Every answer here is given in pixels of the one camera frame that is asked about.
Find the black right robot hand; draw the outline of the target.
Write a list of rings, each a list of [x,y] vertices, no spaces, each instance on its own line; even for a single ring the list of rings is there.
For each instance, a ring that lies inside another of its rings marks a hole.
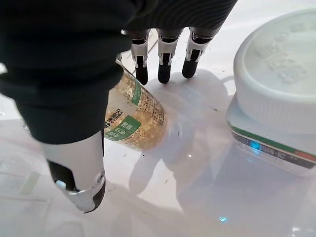
[[[53,181],[81,211],[105,192],[104,119],[109,91],[131,50],[146,84],[150,29],[158,32],[158,80],[167,83],[177,40],[190,28],[182,74],[191,78],[234,0],[3,0],[0,91],[40,142]]]

